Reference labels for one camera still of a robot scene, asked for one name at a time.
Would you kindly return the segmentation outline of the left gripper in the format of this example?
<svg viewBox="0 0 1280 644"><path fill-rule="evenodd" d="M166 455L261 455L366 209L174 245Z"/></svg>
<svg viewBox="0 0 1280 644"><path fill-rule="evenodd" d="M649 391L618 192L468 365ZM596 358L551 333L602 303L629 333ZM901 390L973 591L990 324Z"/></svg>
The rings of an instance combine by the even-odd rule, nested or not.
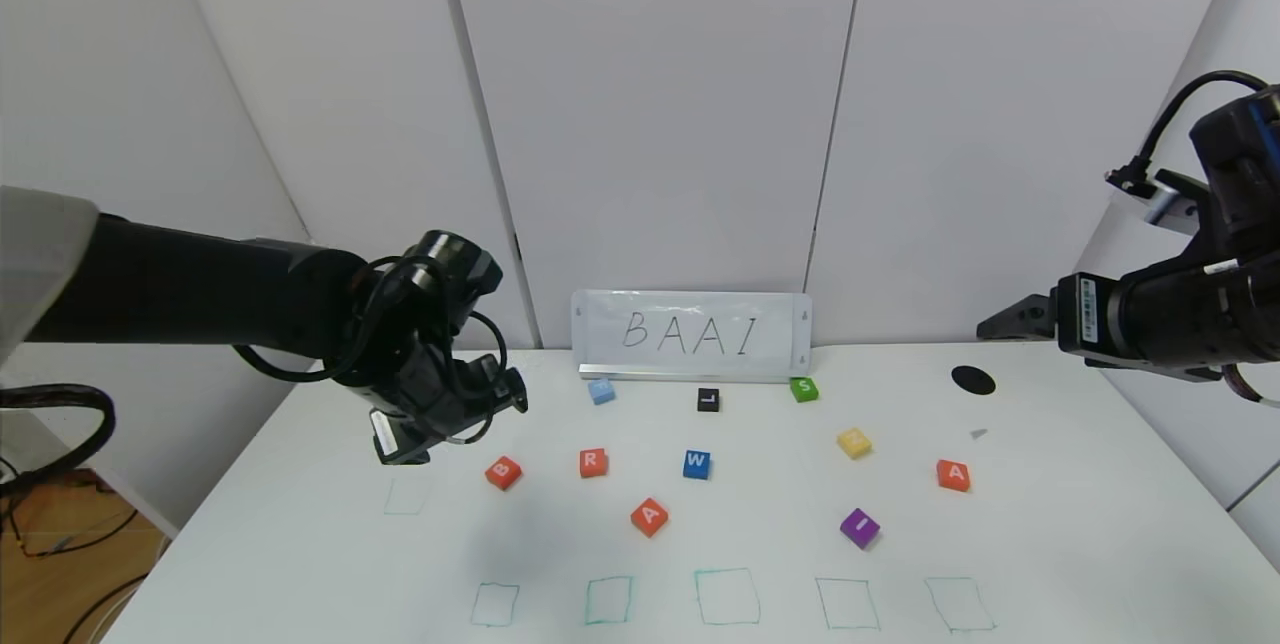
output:
<svg viewBox="0 0 1280 644"><path fill-rule="evenodd" d="M385 466L420 466L430 449L453 437L466 419L429 351L415 348L375 369L367 397L378 456Z"/></svg>

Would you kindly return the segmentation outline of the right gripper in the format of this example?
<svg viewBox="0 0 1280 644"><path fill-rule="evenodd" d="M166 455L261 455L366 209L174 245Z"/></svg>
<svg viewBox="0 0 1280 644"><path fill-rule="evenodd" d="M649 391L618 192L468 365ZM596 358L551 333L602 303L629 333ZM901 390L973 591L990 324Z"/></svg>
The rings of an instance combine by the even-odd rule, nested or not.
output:
<svg viewBox="0 0 1280 644"><path fill-rule="evenodd" d="M1155 264L1117 280L1059 280L1059 344L1120 367L1217 367L1245 358L1245 270ZM1032 294L975 328L978 341L1055 341L1056 294Z"/></svg>

